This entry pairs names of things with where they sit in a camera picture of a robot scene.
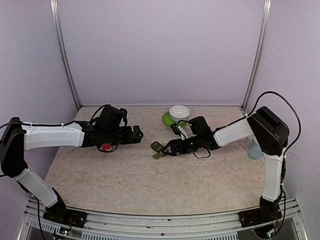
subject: plate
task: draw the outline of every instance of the plate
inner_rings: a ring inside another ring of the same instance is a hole
[[[173,120],[171,119],[169,112],[166,112],[165,114],[163,114],[163,116],[162,116],[162,122],[164,123],[164,125],[166,125],[166,126],[169,127],[169,128],[170,128],[171,124],[174,124],[174,123],[175,123],[175,121],[173,121]],[[179,123],[179,126],[180,126],[180,127],[184,127],[185,125],[187,125],[186,122],[180,122],[180,123]]]

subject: green object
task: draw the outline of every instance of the green object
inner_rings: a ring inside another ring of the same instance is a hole
[[[154,150],[154,151],[156,151],[156,154],[153,155],[152,157],[153,157],[154,159],[159,159],[159,158],[161,158],[161,157],[165,157],[166,154],[163,154],[163,153],[160,152],[161,149],[163,149],[163,148],[164,148],[164,146],[163,146],[160,142],[158,142],[158,141],[155,141],[154,143],[152,143],[152,144],[151,144],[151,149]]]
[[[164,123],[164,125],[166,125],[167,127],[170,127],[171,124],[174,124],[175,121],[173,121],[170,117],[169,112],[167,111],[163,116],[162,116],[162,122]],[[180,122],[179,126],[180,127],[184,127],[185,125],[187,125],[186,122]]]

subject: bowl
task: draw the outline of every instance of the bowl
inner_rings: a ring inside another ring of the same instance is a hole
[[[175,122],[178,122],[180,120],[187,121],[189,119],[190,113],[190,109],[182,105],[176,105],[169,109],[170,118]]]

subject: robotic arm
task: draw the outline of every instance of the robotic arm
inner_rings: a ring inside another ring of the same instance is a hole
[[[33,194],[46,207],[43,217],[50,221],[83,228],[86,214],[66,209],[66,205],[54,188],[50,188],[25,162],[24,151],[43,147],[97,147],[137,144],[143,133],[139,126],[127,126],[127,110],[106,105],[99,117],[91,121],[73,121],[67,124],[36,124],[21,122],[18,117],[10,120],[0,140],[2,172],[14,178],[26,191]]]
[[[266,106],[215,131],[211,131],[203,116],[195,117],[188,123],[195,136],[185,140],[173,139],[161,152],[171,156],[195,152],[200,148],[209,152],[234,141],[255,136],[265,159],[265,183],[259,208],[240,212],[241,225],[248,227],[280,219],[282,215],[279,202],[286,171],[284,151],[288,145],[288,126]],[[178,135],[177,126],[174,123],[171,128]]]

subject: beige table surface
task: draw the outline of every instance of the beige table surface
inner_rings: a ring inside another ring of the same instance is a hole
[[[96,109],[81,108],[76,120],[89,120]],[[144,133],[140,144],[120,145],[113,153],[95,147],[60,147],[46,182],[67,206],[120,214],[191,215],[259,205],[265,164],[262,158],[248,157],[243,140],[212,151],[207,159],[185,154],[155,160],[150,144],[165,145],[178,137],[161,121],[169,107],[126,109],[128,125],[139,125]],[[211,130],[242,117],[237,107],[191,106],[190,110],[191,117],[204,116]]]

